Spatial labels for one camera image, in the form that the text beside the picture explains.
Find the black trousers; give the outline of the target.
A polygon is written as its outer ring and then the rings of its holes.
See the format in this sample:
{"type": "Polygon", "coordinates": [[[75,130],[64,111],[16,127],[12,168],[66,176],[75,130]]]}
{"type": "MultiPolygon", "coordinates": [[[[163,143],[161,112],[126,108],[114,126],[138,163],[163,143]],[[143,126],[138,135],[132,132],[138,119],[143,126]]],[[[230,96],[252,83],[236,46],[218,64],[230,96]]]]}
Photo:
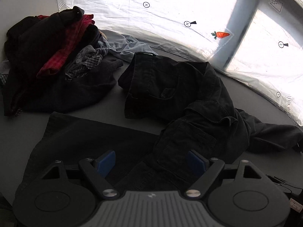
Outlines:
{"type": "Polygon", "coordinates": [[[117,190],[181,190],[193,182],[187,154],[233,163],[244,151],[273,154],[302,149],[302,131],[288,124],[267,124],[234,107],[213,67],[136,53],[118,80],[126,97],[125,117],[163,126],[159,135],[51,114],[42,140],[32,150],[20,195],[51,163],[69,168],[108,150],[116,164],[108,181],[117,190]]]}

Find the grey plaid garment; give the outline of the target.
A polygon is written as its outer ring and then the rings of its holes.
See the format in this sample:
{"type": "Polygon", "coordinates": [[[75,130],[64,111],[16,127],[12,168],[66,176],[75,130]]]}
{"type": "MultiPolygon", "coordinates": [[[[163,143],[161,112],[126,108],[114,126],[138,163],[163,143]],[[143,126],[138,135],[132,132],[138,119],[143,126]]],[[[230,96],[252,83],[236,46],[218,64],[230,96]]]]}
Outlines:
{"type": "Polygon", "coordinates": [[[97,67],[108,54],[108,47],[84,47],[65,70],[65,80],[75,80],[84,77],[90,70],[97,67]]]}

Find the red checked garment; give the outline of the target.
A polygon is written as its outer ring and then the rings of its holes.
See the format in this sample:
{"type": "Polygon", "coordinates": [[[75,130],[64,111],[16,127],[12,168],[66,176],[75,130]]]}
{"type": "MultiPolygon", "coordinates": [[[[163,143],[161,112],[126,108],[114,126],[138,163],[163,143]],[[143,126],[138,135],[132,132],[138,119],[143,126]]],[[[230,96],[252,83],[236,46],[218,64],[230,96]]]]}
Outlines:
{"type": "Polygon", "coordinates": [[[78,22],[74,22],[65,31],[65,42],[63,46],[44,64],[37,75],[55,74],[65,64],[68,56],[80,42],[85,30],[89,25],[94,25],[93,14],[85,14],[78,22]]]}

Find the light blue grey shirt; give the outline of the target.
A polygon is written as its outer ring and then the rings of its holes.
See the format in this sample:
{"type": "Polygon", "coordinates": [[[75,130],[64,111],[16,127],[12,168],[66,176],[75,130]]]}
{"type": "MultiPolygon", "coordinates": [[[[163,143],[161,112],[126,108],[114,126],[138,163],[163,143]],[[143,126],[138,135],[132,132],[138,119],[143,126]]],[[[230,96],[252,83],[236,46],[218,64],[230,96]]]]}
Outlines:
{"type": "Polygon", "coordinates": [[[108,48],[108,52],[118,59],[130,63],[137,52],[158,55],[147,43],[130,35],[120,34],[110,30],[99,30],[99,42],[108,48]]]}

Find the black garment in pile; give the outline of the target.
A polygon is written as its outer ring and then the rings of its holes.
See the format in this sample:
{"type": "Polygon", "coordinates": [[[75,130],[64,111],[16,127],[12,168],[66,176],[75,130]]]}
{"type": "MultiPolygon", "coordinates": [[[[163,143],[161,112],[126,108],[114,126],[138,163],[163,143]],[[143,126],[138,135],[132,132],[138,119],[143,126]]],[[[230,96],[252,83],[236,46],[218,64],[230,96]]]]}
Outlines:
{"type": "Polygon", "coordinates": [[[37,75],[47,61],[63,46],[65,31],[85,12],[80,7],[52,15],[28,16],[7,31],[4,44],[6,60],[1,73],[4,115],[21,112],[69,113],[95,105],[116,85],[115,72],[123,62],[108,54],[84,77],[65,80],[65,70],[86,46],[104,46],[97,26],[89,25],[80,42],[55,74],[37,75]]]}

